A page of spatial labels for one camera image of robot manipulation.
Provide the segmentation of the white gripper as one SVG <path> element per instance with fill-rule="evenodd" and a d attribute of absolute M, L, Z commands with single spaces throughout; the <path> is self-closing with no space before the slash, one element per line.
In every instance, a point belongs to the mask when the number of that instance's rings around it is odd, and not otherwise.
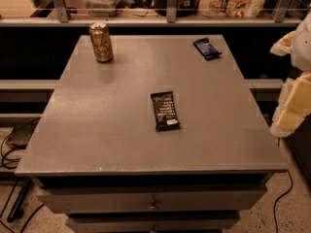
<path fill-rule="evenodd" d="M 311 14 L 297 29 L 283 36 L 270 52 L 284 56 L 291 55 L 295 68 L 311 71 Z M 282 86 L 278 106 L 272 117 L 270 132 L 273 136 L 286 138 L 311 114 L 311 73 L 303 73 L 297 79 L 287 78 Z"/>

